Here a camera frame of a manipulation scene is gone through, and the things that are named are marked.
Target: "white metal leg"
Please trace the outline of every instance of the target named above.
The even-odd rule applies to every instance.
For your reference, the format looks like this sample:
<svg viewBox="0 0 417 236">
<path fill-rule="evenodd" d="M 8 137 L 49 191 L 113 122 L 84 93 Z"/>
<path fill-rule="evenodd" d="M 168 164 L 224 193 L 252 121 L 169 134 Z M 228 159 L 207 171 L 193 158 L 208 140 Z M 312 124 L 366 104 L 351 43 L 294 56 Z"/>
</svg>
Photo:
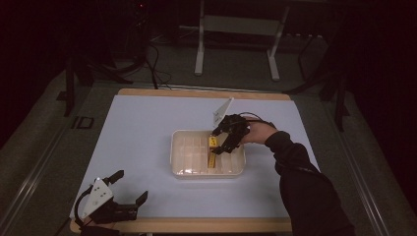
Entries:
<svg viewBox="0 0 417 236">
<path fill-rule="evenodd" d="M 279 40 L 282 37 L 282 32 L 284 30 L 285 22 L 288 17 L 289 13 L 289 7 L 285 7 L 284 13 L 282 14 L 281 22 L 278 26 L 278 29 L 276 30 L 275 34 L 275 41 L 273 43 L 272 48 L 267 50 L 267 57 L 269 62 L 269 69 L 270 69 L 270 75 L 273 81 L 279 81 L 279 74 L 278 69 L 276 67 L 276 61 L 275 61 L 275 52 L 276 48 L 278 47 Z"/>
<path fill-rule="evenodd" d="M 199 49 L 197 51 L 196 69 L 194 74 L 200 76 L 203 74 L 203 63 L 205 60 L 205 1 L 200 1 L 200 26 L 199 26 Z"/>
</svg>

